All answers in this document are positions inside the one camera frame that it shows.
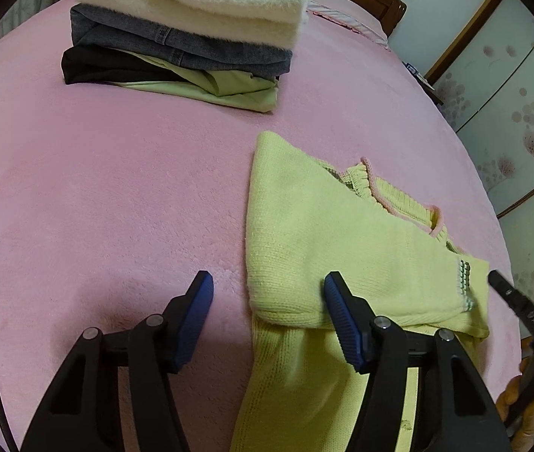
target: metal screw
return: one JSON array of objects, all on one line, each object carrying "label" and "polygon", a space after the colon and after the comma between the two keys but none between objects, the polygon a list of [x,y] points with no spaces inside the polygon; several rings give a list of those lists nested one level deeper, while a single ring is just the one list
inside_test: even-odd
[{"label": "metal screw", "polygon": [[162,317],[162,315],[151,315],[151,316],[148,316],[148,318],[146,319],[146,325],[160,326],[163,321],[164,321],[164,318]]},{"label": "metal screw", "polygon": [[392,325],[392,322],[386,316],[376,316],[373,322],[378,328],[382,328],[383,330],[390,328]]},{"label": "metal screw", "polygon": [[97,335],[99,335],[99,329],[94,327],[87,328],[82,332],[82,337],[85,338],[85,340],[93,340]]},{"label": "metal screw", "polygon": [[449,342],[453,338],[455,338],[455,335],[453,334],[453,332],[451,330],[447,330],[446,328],[439,330],[438,336],[441,337],[445,342]]}]

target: pink bed sheet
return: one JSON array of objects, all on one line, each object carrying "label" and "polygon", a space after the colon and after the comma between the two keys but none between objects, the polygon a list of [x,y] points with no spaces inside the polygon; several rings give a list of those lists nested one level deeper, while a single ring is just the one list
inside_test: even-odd
[{"label": "pink bed sheet", "polygon": [[[244,226],[257,134],[376,173],[444,212],[464,249],[511,276],[464,147],[394,53],[311,16],[270,114],[96,84],[65,86],[63,0],[0,41],[0,388],[16,440],[83,329],[132,327],[199,269],[215,301],[172,378],[192,451],[226,451],[253,355]],[[517,373],[517,320],[494,294],[484,379]]]}]

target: blue gripper pad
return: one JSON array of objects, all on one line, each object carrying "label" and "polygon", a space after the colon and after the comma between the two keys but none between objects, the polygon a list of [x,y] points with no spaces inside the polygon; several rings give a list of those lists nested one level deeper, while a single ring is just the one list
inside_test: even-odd
[{"label": "blue gripper pad", "polygon": [[362,337],[340,292],[344,289],[348,291],[346,287],[343,289],[338,288],[331,273],[325,278],[325,282],[323,283],[325,305],[328,307],[329,317],[334,324],[338,341],[342,347],[342,353],[346,361],[359,372],[361,367],[365,365],[365,360],[361,352]]},{"label": "blue gripper pad", "polygon": [[175,297],[164,311],[167,330],[175,347],[172,363],[178,372],[191,359],[213,301],[213,278],[201,270],[183,296]]}]

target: pink pillow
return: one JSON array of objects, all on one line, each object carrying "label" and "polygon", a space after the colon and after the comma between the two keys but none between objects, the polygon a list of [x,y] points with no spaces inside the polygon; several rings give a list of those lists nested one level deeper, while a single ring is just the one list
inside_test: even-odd
[{"label": "pink pillow", "polygon": [[379,20],[350,0],[311,0],[307,9],[388,49],[388,36]]}]

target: pink trim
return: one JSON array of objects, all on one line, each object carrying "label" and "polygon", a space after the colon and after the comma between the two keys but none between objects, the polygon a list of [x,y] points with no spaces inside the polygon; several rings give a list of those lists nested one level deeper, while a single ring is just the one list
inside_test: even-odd
[{"label": "pink trim", "polygon": [[379,188],[377,188],[376,183],[376,175],[373,174],[373,168],[371,166],[371,163],[369,163],[369,160],[367,158],[361,158],[361,163],[365,166],[365,171],[367,172],[367,181],[369,182],[369,188],[371,190],[371,195],[373,195],[373,198],[379,202],[383,208],[386,209],[390,214],[395,215],[395,217],[400,217],[401,219],[407,220],[415,224],[417,227],[419,227],[421,230],[427,232],[430,236],[433,238],[436,238],[440,234],[440,231],[442,231],[444,222],[443,222],[443,212],[440,210],[439,207],[435,205],[426,205],[424,206],[426,209],[429,209],[430,211],[434,211],[436,214],[436,225],[434,226],[434,229],[430,230],[427,226],[424,226],[423,224],[420,224],[415,221],[415,219],[412,219],[410,217],[407,217],[406,215],[402,214],[398,211],[392,205],[391,202],[389,202],[388,199],[386,199],[385,196],[380,192]]},{"label": "pink trim", "polygon": [[[321,13],[319,10],[307,10],[308,12],[311,12],[313,15],[315,15],[316,17],[321,17],[321,18],[324,18],[325,20],[329,20],[330,22],[333,22],[337,25],[339,25],[340,27],[344,27],[344,29],[348,29],[352,32],[354,32],[355,34],[359,34],[359,35],[362,35],[363,37],[367,37],[368,39],[370,39],[372,42],[374,42],[373,38],[370,38],[369,36],[365,35],[364,33],[358,31],[357,29],[355,29],[354,27],[352,27],[351,25],[347,24],[346,22],[342,22],[340,20],[337,20],[335,19],[334,17],[330,16],[330,15],[327,15],[327,14],[324,14],[324,13]],[[379,35],[377,35],[375,32],[374,34],[377,36],[378,39],[380,40],[383,40]],[[377,42],[374,42],[374,44],[378,44],[379,46],[382,46],[386,51],[388,52],[391,52],[388,44],[386,45],[382,45],[382,44],[379,44]]]},{"label": "pink trim", "polygon": [[459,253],[460,255],[468,254],[467,251],[465,251],[462,247],[460,247],[457,244],[453,244],[453,247],[457,250],[457,253]]}]

